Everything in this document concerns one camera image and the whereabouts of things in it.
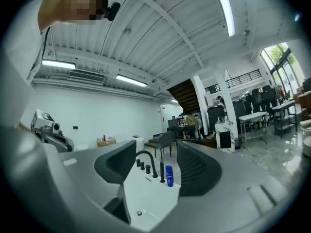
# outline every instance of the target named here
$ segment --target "cable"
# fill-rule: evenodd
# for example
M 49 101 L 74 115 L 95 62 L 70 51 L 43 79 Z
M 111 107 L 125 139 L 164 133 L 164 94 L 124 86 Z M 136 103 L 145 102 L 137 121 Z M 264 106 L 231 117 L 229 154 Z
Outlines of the cable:
M 50 28 L 51 28 L 51 27 L 48 27 L 47 32 L 45 33 L 45 39 L 44 39 L 44 45 L 43 45 L 43 52 L 42 52 L 41 63 L 42 63 L 42 61 L 43 61 L 43 56 L 44 56 L 45 47 L 46 47 L 46 44 L 47 44 L 47 38 L 48 38 L 48 33 L 49 33 L 49 31 L 50 31 Z

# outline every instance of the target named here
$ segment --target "corrugated metal ceiling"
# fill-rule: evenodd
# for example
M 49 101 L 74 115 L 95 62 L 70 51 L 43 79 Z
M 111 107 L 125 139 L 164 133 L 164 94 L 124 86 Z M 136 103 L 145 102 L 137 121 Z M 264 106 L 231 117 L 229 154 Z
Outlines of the corrugated metal ceiling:
M 107 75 L 104 86 L 152 95 L 176 82 L 177 77 L 200 70 L 201 60 L 208 65 L 210 58 L 225 57 L 231 50 L 247 54 L 253 45 L 263 44 L 263 39 L 268 41 L 275 37 L 278 40 L 279 37 L 282 41 L 287 32 L 297 31 L 297 25 L 290 21 L 294 19 L 288 19 L 292 12 L 279 0 L 230 0 L 236 28 L 234 37 L 227 36 L 218 0 L 153 0 L 186 34 L 198 53 L 195 57 L 196 52 L 191 50 L 183 35 L 152 6 L 150 0 L 109 0 L 109 5 L 115 1 L 121 8 L 113 22 L 100 20 L 93 25 L 53 26 L 50 31 L 52 41 L 48 37 L 45 57 L 100 71 Z M 285 31 L 284 23 L 289 25 Z M 254 34 L 250 43 L 243 35 L 247 28 Z M 52 42 L 56 56 L 51 51 Z M 83 56 L 57 55 L 58 47 L 82 50 L 129 64 L 151 74 L 158 82 L 151 83 L 151 79 L 116 66 L 86 60 Z M 42 67 L 36 77 L 66 72 L 61 68 Z M 143 88 L 116 80 L 118 73 L 146 82 L 148 86 Z

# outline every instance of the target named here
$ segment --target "black faucet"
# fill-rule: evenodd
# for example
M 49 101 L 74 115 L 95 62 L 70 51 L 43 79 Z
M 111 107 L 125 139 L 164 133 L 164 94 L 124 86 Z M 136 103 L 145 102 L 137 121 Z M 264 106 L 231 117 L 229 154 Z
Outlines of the black faucet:
M 151 166 L 152 166 L 152 172 L 154 173 L 152 177 L 157 178 L 158 174 L 156 173 L 156 167 L 155 167 L 155 163 L 154 163 L 154 158 L 152 156 L 152 154 L 150 154 L 148 151 L 146 150 L 142 150 L 136 153 L 136 157 L 139 156 L 140 154 L 145 153 L 148 154 L 150 157 L 150 161 L 151 161 Z

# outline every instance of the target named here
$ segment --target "black railing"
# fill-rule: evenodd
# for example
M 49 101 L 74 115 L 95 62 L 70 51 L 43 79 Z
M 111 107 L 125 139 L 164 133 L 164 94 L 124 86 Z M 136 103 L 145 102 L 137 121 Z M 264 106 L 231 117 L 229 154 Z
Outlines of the black railing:
M 258 79 L 261 77 L 261 74 L 259 72 L 259 69 L 255 70 L 255 71 L 251 71 L 249 73 L 243 74 L 241 76 L 238 76 L 236 78 L 227 80 L 225 83 L 227 85 L 228 88 L 231 87 L 235 87 L 237 85 Z M 210 87 L 205 88 L 206 91 L 209 91 L 211 94 L 219 92 L 220 91 L 220 87 L 218 84 L 212 85 Z

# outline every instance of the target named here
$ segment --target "blue bottle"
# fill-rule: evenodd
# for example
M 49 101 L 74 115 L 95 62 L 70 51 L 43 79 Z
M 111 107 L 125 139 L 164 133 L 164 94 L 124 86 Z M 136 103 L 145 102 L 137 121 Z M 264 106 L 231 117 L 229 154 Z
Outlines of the blue bottle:
M 174 184 L 173 168 L 172 166 L 165 166 L 167 186 L 172 187 Z

